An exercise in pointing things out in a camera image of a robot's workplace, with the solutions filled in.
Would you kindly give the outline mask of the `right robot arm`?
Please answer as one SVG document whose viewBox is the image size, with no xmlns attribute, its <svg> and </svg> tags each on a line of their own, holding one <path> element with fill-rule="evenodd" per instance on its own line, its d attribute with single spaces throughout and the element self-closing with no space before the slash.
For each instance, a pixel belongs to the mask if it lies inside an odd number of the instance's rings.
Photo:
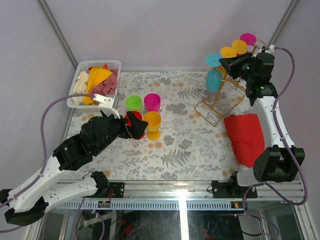
<svg viewBox="0 0 320 240">
<path fill-rule="evenodd" d="M 256 55 L 247 52 L 219 61 L 234 80 L 245 80 L 245 93 L 259 119 L 266 149 L 251 168 L 233 173 L 228 182 L 213 183 L 213 196 L 242 198 L 249 187 L 292 182 L 305 159 L 305 151 L 291 140 L 279 108 L 281 94 L 270 82 L 275 56 L 263 50 Z"/>
</svg>

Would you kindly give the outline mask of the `green plastic wine glass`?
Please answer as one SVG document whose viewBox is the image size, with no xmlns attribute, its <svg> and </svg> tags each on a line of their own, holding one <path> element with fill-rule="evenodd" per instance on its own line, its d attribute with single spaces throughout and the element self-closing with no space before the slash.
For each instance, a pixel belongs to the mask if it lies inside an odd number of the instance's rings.
<svg viewBox="0 0 320 240">
<path fill-rule="evenodd" d="M 141 112 L 143 108 L 142 99 L 139 95 L 131 95 L 126 98 L 125 106 L 128 111 Z"/>
</svg>

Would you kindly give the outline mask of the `yellow wine glass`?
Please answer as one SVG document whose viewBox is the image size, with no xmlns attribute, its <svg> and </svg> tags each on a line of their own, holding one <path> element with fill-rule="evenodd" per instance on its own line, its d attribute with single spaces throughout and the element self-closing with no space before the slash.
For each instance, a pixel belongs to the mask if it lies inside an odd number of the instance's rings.
<svg viewBox="0 0 320 240">
<path fill-rule="evenodd" d="M 234 40 L 231 47 L 235 50 L 237 56 L 246 54 L 248 52 L 247 43 L 241 39 Z"/>
<path fill-rule="evenodd" d="M 237 56 L 236 51 L 232 47 L 228 46 L 221 48 L 219 53 L 223 58 L 234 58 Z"/>
<path fill-rule="evenodd" d="M 147 138 L 151 141 L 157 141 L 161 136 L 161 115 L 156 111 L 149 111 L 144 115 L 143 120 L 148 123 L 148 126 L 146 128 Z"/>
</svg>

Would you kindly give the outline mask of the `magenta plastic wine glass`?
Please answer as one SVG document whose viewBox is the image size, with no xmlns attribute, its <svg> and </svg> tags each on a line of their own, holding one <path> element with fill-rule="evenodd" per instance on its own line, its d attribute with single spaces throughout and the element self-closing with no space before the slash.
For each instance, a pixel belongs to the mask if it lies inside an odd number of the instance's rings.
<svg viewBox="0 0 320 240">
<path fill-rule="evenodd" d="M 144 97 L 144 105 L 148 112 L 158 112 L 161 107 L 161 97 L 156 93 L 149 93 Z"/>
</svg>

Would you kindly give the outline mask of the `cream floral cloth in basket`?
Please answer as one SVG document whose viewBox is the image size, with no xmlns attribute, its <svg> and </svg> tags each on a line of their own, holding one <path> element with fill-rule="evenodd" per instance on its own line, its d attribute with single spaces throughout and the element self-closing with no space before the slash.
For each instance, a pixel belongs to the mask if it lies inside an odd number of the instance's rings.
<svg viewBox="0 0 320 240">
<path fill-rule="evenodd" d="M 82 71 L 76 79 L 72 94 L 73 95 L 87 94 L 88 80 L 89 80 L 89 73 L 86 71 Z M 83 96 L 76 96 L 76 97 L 73 97 L 72 100 L 75 105 L 84 105 L 83 98 L 84 98 Z"/>
</svg>

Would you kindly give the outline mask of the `red folded cloth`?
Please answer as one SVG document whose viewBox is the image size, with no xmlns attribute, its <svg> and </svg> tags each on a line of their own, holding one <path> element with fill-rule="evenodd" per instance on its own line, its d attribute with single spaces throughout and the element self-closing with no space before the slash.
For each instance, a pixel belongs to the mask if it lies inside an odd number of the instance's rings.
<svg viewBox="0 0 320 240">
<path fill-rule="evenodd" d="M 238 164 L 252 168 L 265 150 L 258 116 L 254 113 L 231 115 L 224 118 L 223 122 Z"/>
</svg>

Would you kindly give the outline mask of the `teal plastic wine glass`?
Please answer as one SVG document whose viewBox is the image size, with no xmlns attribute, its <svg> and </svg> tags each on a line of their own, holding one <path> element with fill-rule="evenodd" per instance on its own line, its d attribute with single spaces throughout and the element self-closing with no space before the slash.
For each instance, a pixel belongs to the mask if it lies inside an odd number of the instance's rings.
<svg viewBox="0 0 320 240">
<path fill-rule="evenodd" d="M 212 69 L 208 71 L 205 80 L 206 88 L 210 92 L 217 92 L 222 83 L 222 74 L 218 71 L 218 67 L 221 66 L 221 58 L 222 56 L 218 53 L 210 54 L 205 58 L 205 63 L 212 67 Z"/>
</svg>

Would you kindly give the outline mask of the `white plastic basket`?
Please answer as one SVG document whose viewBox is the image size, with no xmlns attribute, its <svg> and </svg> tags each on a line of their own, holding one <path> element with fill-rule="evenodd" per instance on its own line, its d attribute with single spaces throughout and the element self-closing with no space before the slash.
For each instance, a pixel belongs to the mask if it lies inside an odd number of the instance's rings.
<svg viewBox="0 0 320 240">
<path fill-rule="evenodd" d="M 74 74 L 69 94 L 116 96 L 121 66 L 121 62 L 118 60 L 85 60 L 80 62 Z"/>
</svg>

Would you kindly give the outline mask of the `pink cloth in basket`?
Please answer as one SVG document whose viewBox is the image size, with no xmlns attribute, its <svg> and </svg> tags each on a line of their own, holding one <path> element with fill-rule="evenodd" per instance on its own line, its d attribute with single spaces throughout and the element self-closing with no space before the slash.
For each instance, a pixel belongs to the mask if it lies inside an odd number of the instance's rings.
<svg viewBox="0 0 320 240">
<path fill-rule="evenodd" d="M 102 96 L 114 95 L 118 86 L 118 71 L 119 69 L 111 69 L 112 75 L 108 76 L 103 82 L 95 86 L 91 94 L 99 94 Z"/>
</svg>

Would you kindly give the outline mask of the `yellow cloth in basket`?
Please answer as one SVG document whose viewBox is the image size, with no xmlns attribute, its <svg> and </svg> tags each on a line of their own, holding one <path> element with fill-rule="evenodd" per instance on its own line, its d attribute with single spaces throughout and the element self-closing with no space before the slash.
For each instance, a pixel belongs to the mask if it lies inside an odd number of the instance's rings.
<svg viewBox="0 0 320 240">
<path fill-rule="evenodd" d="M 103 82 L 110 75 L 112 75 L 112 72 L 106 67 L 91 67 L 89 70 L 89 78 L 87 83 L 87 94 L 94 95 L 91 94 L 92 89 Z"/>
</svg>

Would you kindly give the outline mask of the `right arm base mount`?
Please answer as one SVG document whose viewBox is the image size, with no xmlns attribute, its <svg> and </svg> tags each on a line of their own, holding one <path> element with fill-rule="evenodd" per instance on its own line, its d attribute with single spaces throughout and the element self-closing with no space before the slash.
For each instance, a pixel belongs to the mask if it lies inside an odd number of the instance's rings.
<svg viewBox="0 0 320 240">
<path fill-rule="evenodd" d="M 255 179 L 253 172 L 234 172 L 228 181 L 212 180 L 211 188 L 214 199 L 256 199 L 256 188 L 261 186 Z"/>
</svg>

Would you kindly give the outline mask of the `rear magenta wine glass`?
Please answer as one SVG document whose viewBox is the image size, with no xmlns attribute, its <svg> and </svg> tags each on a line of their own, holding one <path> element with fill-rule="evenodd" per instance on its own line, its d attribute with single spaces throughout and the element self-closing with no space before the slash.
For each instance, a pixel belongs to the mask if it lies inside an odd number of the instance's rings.
<svg viewBox="0 0 320 240">
<path fill-rule="evenodd" d="M 240 36 L 240 40 L 244 41 L 248 46 L 254 46 L 257 42 L 257 38 L 252 33 L 243 33 Z"/>
</svg>

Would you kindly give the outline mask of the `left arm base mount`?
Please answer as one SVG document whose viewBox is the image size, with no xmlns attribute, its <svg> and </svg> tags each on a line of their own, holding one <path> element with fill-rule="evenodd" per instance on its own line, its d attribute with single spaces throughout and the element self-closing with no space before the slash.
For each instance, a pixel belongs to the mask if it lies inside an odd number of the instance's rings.
<svg viewBox="0 0 320 240">
<path fill-rule="evenodd" d="M 106 175 L 102 171 L 94 171 L 82 177 L 93 178 L 95 181 L 96 192 L 92 195 L 87 195 L 89 198 L 123 198 L 125 192 L 124 182 L 109 182 Z"/>
</svg>

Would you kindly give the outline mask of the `aluminium front rail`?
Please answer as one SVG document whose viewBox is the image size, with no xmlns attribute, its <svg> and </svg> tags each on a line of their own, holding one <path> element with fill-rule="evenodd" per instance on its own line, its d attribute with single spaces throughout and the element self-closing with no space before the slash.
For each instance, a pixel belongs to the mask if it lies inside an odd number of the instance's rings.
<svg viewBox="0 0 320 240">
<path fill-rule="evenodd" d="M 158 181 L 158 180 L 120 180 L 124 183 L 124 200 L 209 200 L 213 194 L 210 181 Z M 300 181 L 271 183 L 283 196 L 291 201 L 303 199 L 304 190 Z"/>
</svg>

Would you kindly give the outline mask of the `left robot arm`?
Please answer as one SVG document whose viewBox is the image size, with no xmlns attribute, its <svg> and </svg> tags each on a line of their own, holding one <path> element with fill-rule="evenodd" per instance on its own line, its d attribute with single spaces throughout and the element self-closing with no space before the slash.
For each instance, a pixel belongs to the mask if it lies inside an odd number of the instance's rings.
<svg viewBox="0 0 320 240">
<path fill-rule="evenodd" d="M 148 123 L 138 119 L 132 111 L 127 117 L 113 115 L 92 117 L 81 126 L 80 132 L 59 145 L 46 162 L 28 181 L 15 189 L 3 189 L 0 202 L 9 206 L 4 214 L 8 224 L 28 226 L 40 220 L 57 206 L 81 197 L 99 198 L 108 195 L 110 183 L 102 171 L 56 188 L 56 183 L 93 161 L 117 138 L 139 139 Z"/>
</svg>

